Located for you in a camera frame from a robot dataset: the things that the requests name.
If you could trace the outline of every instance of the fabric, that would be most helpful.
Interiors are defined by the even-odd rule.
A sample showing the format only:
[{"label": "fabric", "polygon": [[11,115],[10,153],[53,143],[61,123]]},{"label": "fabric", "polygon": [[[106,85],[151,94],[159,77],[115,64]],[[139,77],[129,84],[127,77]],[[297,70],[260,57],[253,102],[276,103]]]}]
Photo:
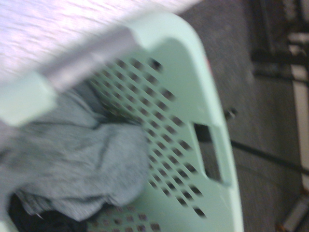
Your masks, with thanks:
[{"label": "fabric", "polygon": [[148,171],[145,134],[139,125],[107,122],[72,90],[58,108],[20,130],[18,139],[38,148],[25,150],[24,159],[40,156],[44,164],[16,192],[29,214],[57,210],[81,221],[105,203],[122,206],[142,192]]},{"label": "fabric", "polygon": [[57,211],[29,215],[16,195],[11,198],[9,215],[19,232],[86,232],[86,221],[78,222]]}]

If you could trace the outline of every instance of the diamond-shaped hole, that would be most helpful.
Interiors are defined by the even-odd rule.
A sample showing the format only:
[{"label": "diamond-shaped hole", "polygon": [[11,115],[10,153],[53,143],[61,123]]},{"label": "diamond-shaped hole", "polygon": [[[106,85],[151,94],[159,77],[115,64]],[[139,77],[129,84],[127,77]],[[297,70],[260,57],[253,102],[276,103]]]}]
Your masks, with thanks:
[{"label": "diamond-shaped hole", "polygon": [[160,64],[158,61],[156,61],[155,59],[151,59],[149,61],[149,66],[151,68],[153,68],[154,70],[156,70],[157,72],[161,72],[163,69],[162,64]]},{"label": "diamond-shaped hole", "polygon": [[172,139],[167,134],[163,135],[162,138],[168,143],[172,141]]},{"label": "diamond-shaped hole", "polygon": [[175,96],[171,92],[169,92],[167,89],[162,90],[161,93],[166,99],[170,101],[175,98]]},{"label": "diamond-shaped hole", "polygon": [[169,160],[173,163],[173,164],[176,164],[178,163],[178,161],[175,159],[175,157],[173,156],[169,156]]},{"label": "diamond-shaped hole", "polygon": [[181,175],[183,178],[189,178],[187,173],[185,173],[183,170],[178,169],[177,171],[178,171],[179,175]]},{"label": "diamond-shaped hole", "polygon": [[149,106],[150,105],[150,101],[148,101],[147,99],[142,99],[141,102],[146,105],[146,106]]},{"label": "diamond-shaped hole", "polygon": [[197,170],[190,163],[186,163],[185,166],[191,173],[197,173]]},{"label": "diamond-shaped hole", "polygon": [[143,64],[134,58],[131,60],[131,64],[138,70],[141,70],[143,68]]},{"label": "diamond-shaped hole", "polygon": [[168,197],[170,196],[170,192],[169,192],[166,188],[163,188],[162,191],[163,191],[164,194],[167,195]]},{"label": "diamond-shaped hole", "polygon": [[195,187],[195,186],[190,186],[190,189],[191,189],[192,192],[195,193],[196,195],[202,195],[201,191],[198,190],[197,187]]},{"label": "diamond-shaped hole", "polygon": [[164,110],[166,111],[168,109],[168,106],[165,105],[163,102],[158,102],[157,103],[157,106],[161,109],[161,110]]},{"label": "diamond-shaped hole", "polygon": [[185,200],[182,199],[181,197],[178,197],[177,200],[179,201],[179,203],[180,203],[182,206],[188,206],[187,203],[185,202]]},{"label": "diamond-shaped hole", "polygon": [[171,119],[177,126],[182,126],[183,122],[176,116]]},{"label": "diamond-shaped hole", "polygon": [[149,181],[149,184],[150,184],[153,188],[157,188],[157,185],[156,185],[153,181]]},{"label": "diamond-shaped hole", "polygon": [[151,224],[150,227],[151,227],[151,229],[152,229],[153,231],[156,231],[156,232],[157,232],[157,231],[161,231],[160,225],[157,224],[157,223]]},{"label": "diamond-shaped hole", "polygon": [[122,224],[122,220],[120,218],[114,219],[114,223],[116,225],[121,225]]},{"label": "diamond-shaped hole", "polygon": [[154,149],[153,152],[158,156],[161,157],[162,153],[160,151],[158,151],[157,149]]},{"label": "diamond-shaped hole", "polygon": [[171,190],[176,190],[176,187],[171,182],[167,182],[167,185]]},{"label": "diamond-shaped hole", "polygon": [[172,169],[172,167],[171,167],[168,163],[163,162],[162,164],[163,164],[163,166],[164,166],[167,170]]},{"label": "diamond-shaped hole", "polygon": [[139,226],[137,226],[137,231],[138,232],[146,232],[146,227],[144,225],[139,225]]},{"label": "diamond-shaped hole", "polygon": [[199,215],[202,218],[206,218],[206,215],[204,214],[204,212],[200,209],[200,208],[193,208],[194,211],[196,212],[197,215]]},{"label": "diamond-shaped hole", "polygon": [[149,81],[153,85],[156,85],[158,83],[158,80],[150,74],[148,74],[146,80]]},{"label": "diamond-shaped hole", "polygon": [[167,173],[162,168],[158,169],[158,171],[162,176],[167,176]]},{"label": "diamond-shaped hole", "polygon": [[177,177],[177,176],[174,176],[173,179],[174,179],[174,181],[175,181],[177,184],[179,184],[179,185],[183,185],[183,184],[184,184],[184,183],[182,182],[182,180],[181,180],[179,177]]},{"label": "diamond-shaped hole", "polygon": [[145,214],[139,214],[139,219],[141,221],[147,221],[147,216]]},{"label": "diamond-shaped hole", "polygon": [[140,81],[140,78],[139,78],[139,76],[137,76],[135,73],[130,73],[130,78],[133,80],[133,81],[135,81],[135,82],[139,82]]},{"label": "diamond-shaped hole", "polygon": [[186,198],[186,199],[188,199],[188,200],[193,200],[193,197],[186,191],[186,192],[183,192],[183,195],[184,195],[184,197]]},{"label": "diamond-shaped hole", "polygon": [[182,146],[185,150],[191,149],[190,145],[186,143],[185,141],[180,141],[179,142],[180,146]]},{"label": "diamond-shaped hole", "polygon": [[178,150],[177,148],[174,148],[174,149],[173,149],[173,152],[174,152],[175,155],[178,156],[178,157],[182,157],[182,156],[183,156],[183,153],[182,153],[180,150]]}]

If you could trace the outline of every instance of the gray carpet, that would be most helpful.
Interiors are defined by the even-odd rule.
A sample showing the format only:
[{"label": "gray carpet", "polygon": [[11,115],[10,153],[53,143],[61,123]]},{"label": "gray carpet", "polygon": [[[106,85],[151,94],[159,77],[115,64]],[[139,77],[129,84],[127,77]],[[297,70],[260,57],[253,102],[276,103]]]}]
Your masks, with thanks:
[{"label": "gray carpet", "polygon": [[[299,163],[292,85],[252,75],[258,37],[248,2],[205,0],[181,17],[202,39],[223,108],[239,112],[228,122],[231,139]],[[300,175],[237,149],[234,156],[245,232],[275,231],[299,195]]]}]

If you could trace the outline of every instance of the gray clothing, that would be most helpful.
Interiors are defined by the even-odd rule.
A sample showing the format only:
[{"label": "gray clothing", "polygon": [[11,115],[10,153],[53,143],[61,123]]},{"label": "gray clothing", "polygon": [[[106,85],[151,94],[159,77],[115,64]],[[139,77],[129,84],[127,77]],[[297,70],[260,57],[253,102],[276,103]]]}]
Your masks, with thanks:
[{"label": "gray clothing", "polygon": [[144,132],[106,120],[72,90],[53,112],[20,130],[19,138],[38,148],[24,155],[40,156],[45,164],[16,192],[29,214],[57,210],[80,221],[104,203],[122,206],[142,192],[148,175]]}]

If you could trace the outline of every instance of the plastic laundry basket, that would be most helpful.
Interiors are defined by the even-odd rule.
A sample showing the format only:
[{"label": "plastic laundry basket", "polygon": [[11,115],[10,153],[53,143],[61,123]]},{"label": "plastic laundry basket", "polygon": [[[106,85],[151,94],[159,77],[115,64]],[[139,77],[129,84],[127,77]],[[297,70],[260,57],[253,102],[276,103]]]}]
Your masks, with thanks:
[{"label": "plastic laundry basket", "polygon": [[[107,210],[90,232],[242,232],[230,140],[200,39],[176,15],[126,25],[139,47],[94,73],[92,85],[116,112],[142,123],[150,173],[132,204]],[[221,180],[206,175],[195,125],[210,131]]]}]

